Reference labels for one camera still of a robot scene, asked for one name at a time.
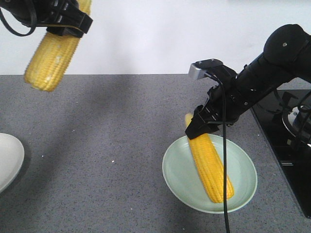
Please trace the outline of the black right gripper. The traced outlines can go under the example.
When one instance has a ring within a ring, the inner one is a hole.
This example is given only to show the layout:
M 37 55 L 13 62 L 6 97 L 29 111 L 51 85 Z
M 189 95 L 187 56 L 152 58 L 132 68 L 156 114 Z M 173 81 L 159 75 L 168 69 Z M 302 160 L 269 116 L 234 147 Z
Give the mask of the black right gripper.
M 207 92 L 207 100 L 194 110 L 193 116 L 185 117 L 185 134 L 189 139 L 195 139 L 205 133 L 214 133 L 219 125 L 226 123 L 232 125 L 238 121 L 239 115 L 233 110 L 233 103 L 225 96 L 224 88 L 213 86 Z

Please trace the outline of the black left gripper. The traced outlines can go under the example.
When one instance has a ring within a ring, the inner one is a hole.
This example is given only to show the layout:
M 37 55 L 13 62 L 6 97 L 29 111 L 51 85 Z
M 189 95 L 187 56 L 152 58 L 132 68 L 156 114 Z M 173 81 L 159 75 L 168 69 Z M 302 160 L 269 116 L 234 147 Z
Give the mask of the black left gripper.
M 25 26 L 30 26 L 36 17 L 38 26 L 47 26 L 48 32 L 58 36 L 81 38 L 93 22 L 87 13 L 79 10 L 76 0 L 2 0 L 0 7 Z

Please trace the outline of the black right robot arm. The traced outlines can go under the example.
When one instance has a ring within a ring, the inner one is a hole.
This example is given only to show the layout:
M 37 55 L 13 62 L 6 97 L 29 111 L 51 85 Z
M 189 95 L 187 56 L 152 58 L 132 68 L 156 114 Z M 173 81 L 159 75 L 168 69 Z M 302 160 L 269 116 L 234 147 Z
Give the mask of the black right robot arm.
M 298 24 L 287 24 L 269 36 L 263 52 L 240 73 L 218 59 L 207 59 L 191 64 L 189 75 L 217 82 L 186 128 L 188 138 L 194 139 L 216 132 L 221 124 L 234 124 L 253 105 L 294 78 L 310 82 L 311 36 Z

